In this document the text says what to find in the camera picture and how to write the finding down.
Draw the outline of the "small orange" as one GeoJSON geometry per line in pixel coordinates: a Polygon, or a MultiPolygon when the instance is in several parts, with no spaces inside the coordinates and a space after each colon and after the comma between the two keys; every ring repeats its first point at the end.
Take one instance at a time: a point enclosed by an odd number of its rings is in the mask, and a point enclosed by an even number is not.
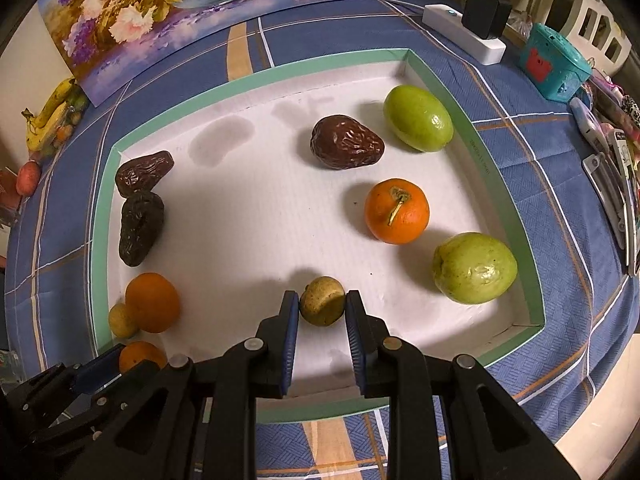
{"type": "Polygon", "coordinates": [[[167,364],[165,352],[149,341],[137,340],[127,344],[120,352],[118,368],[122,374],[132,370],[143,361],[150,361],[163,368],[167,364]]]}

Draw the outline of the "small tan round fruit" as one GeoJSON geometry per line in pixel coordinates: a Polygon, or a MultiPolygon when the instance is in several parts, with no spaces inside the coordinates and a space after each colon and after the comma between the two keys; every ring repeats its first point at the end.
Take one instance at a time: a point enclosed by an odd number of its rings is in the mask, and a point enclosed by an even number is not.
{"type": "Polygon", "coordinates": [[[299,300],[299,311],[313,326],[330,326],[343,315],[345,298],[346,292],[339,281],[320,276],[306,286],[299,300]]]}

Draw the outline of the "small olive yellow fruit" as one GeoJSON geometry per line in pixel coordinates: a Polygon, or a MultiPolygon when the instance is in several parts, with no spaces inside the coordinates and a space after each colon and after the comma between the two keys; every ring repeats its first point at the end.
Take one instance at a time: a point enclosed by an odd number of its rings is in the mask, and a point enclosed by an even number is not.
{"type": "Polygon", "coordinates": [[[130,339],[138,331],[139,326],[126,304],[115,304],[108,312],[108,326],[118,339],[130,339]]]}

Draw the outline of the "green guava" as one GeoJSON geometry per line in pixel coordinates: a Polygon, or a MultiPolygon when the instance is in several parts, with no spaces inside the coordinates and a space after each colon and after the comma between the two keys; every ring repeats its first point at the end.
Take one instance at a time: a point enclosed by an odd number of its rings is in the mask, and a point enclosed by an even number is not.
{"type": "Polygon", "coordinates": [[[449,299],[459,304],[484,304],[511,287],[518,276],[518,263],[501,240],[465,232],[436,247],[432,275],[449,299]]]}
{"type": "Polygon", "coordinates": [[[388,92],[383,113],[395,136],[419,152],[440,151],[454,137],[454,125],[444,104],[432,92],[411,84],[388,92]]]}

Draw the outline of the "large orange with stem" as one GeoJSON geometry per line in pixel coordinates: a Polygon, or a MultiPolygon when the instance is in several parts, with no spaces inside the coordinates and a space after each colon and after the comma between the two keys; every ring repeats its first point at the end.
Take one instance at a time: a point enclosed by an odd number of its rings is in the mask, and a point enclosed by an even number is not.
{"type": "Polygon", "coordinates": [[[369,231],[386,244],[414,242],[427,228],[430,214],[424,192],[404,179],[378,182],[364,203],[364,221],[369,231]]]}

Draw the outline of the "white tray green rim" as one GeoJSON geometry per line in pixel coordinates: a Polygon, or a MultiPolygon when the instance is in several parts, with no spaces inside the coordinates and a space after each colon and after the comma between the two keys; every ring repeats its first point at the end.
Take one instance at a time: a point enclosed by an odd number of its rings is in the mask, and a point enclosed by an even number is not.
{"type": "Polygon", "coordinates": [[[544,328],[532,248],[496,162],[447,87],[414,52],[378,49],[308,58],[203,92],[134,128],[108,153],[96,193],[91,249],[92,336],[113,341],[107,313],[129,282],[156,272],[178,290],[178,322],[154,337],[168,356],[220,356],[275,315],[288,290],[319,275],[356,289],[370,315],[430,356],[498,362],[544,328]],[[411,84],[439,99],[454,137],[419,152],[395,136],[383,104],[411,84]],[[385,143],[373,165],[334,170],[311,153],[314,125],[350,116],[385,143]],[[175,165],[155,191],[160,237],[140,266],[119,258],[124,201],[116,170],[168,151],[175,165]],[[388,179],[417,185],[430,221],[414,242],[386,244],[364,221],[370,189],[388,179]],[[491,235],[513,252],[514,284],[484,304],[457,304],[434,285],[435,248],[464,232],[491,235]]]}

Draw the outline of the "shiny dark wrinkled fruit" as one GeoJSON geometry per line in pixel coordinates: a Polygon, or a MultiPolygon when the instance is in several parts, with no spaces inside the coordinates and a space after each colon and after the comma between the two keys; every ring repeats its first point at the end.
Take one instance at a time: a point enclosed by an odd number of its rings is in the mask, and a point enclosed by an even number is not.
{"type": "Polygon", "coordinates": [[[125,200],[120,216],[118,252],[126,266],[138,266],[149,255],[163,231],[164,221],[164,203],[157,194],[138,191],[125,200]]]}

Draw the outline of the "brown wrinkled fruit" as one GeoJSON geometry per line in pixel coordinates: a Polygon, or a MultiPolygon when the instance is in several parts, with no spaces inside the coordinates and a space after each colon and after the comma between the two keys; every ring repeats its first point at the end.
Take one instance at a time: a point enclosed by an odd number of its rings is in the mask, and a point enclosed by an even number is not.
{"type": "Polygon", "coordinates": [[[116,188],[123,198],[140,191],[150,192],[174,165],[174,159],[168,151],[130,159],[116,171],[116,188]]]}
{"type": "Polygon", "coordinates": [[[385,143],[358,120],[337,114],[314,125],[310,149],[324,166],[345,170],[376,164],[385,152],[385,143]]]}

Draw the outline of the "clear bag of fruits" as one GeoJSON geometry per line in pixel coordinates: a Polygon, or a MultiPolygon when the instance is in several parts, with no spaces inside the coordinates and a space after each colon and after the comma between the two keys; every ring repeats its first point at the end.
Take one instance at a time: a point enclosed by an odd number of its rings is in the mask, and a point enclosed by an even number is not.
{"type": "Polygon", "coordinates": [[[38,114],[25,108],[22,116],[29,158],[43,160],[53,156],[73,135],[89,105],[76,80],[67,78],[58,84],[38,114]]]}

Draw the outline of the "blue plaid tablecloth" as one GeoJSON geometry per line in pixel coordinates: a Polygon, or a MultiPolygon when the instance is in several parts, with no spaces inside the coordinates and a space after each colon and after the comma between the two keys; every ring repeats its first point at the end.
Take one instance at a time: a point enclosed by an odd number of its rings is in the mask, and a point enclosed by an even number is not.
{"type": "Polygon", "coordinates": [[[85,274],[87,221],[112,145],[163,110],[227,82],[232,51],[248,68],[369,48],[420,55],[474,122],[506,181],[538,266],[546,325],[491,367],[551,439],[576,434],[599,399],[639,319],[639,283],[627,276],[608,220],[582,170],[590,147],[567,109],[546,101],[509,51],[497,66],[474,67],[429,32],[422,8],[444,0],[343,0],[301,6],[190,44],[85,114],[43,169],[9,238],[1,339],[25,376],[93,355],[85,274]]]}

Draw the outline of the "yellow banana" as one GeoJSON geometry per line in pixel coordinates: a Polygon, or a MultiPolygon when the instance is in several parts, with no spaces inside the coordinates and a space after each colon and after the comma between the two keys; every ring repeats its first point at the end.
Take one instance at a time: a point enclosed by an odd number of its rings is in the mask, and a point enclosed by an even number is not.
{"type": "Polygon", "coordinates": [[[58,130],[63,125],[68,110],[68,104],[64,101],[60,104],[53,115],[42,128],[35,128],[26,120],[26,146],[29,153],[40,152],[52,140],[58,130]]]}
{"type": "Polygon", "coordinates": [[[75,78],[70,77],[61,81],[53,90],[46,104],[43,105],[42,110],[38,115],[32,114],[32,112],[25,108],[22,111],[22,116],[35,128],[42,128],[46,125],[47,121],[53,115],[56,108],[66,100],[66,96],[73,91],[75,85],[75,78]]]}

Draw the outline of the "teal toy box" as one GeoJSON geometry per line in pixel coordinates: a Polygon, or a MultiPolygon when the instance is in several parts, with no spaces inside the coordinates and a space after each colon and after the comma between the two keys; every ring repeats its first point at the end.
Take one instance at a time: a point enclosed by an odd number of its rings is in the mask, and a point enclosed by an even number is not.
{"type": "Polygon", "coordinates": [[[591,75],[591,66],[561,34],[533,24],[518,67],[547,100],[568,103],[591,75]]]}

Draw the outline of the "white power strip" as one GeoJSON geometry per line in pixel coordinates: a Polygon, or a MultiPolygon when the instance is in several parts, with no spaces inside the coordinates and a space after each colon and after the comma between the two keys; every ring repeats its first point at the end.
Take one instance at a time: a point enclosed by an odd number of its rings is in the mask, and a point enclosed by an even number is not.
{"type": "Polygon", "coordinates": [[[462,14],[446,4],[424,6],[422,22],[484,66],[499,64],[506,52],[506,44],[500,39],[480,39],[474,32],[465,28],[462,25],[462,14]]]}

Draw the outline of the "black power adapter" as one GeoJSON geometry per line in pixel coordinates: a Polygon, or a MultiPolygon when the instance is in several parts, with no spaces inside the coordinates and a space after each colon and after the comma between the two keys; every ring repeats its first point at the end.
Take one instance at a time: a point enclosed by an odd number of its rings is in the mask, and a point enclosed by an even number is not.
{"type": "Polygon", "coordinates": [[[499,38],[511,11],[509,0],[465,0],[461,23],[480,39],[499,38]]]}

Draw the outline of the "white shelf furniture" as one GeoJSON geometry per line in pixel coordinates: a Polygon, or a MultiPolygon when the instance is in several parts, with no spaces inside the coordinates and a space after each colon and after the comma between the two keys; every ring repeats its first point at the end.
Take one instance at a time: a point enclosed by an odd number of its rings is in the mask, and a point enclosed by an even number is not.
{"type": "Polygon", "coordinates": [[[608,76],[620,71],[631,42],[603,0],[511,0],[523,26],[542,23],[570,40],[588,63],[608,76]]]}

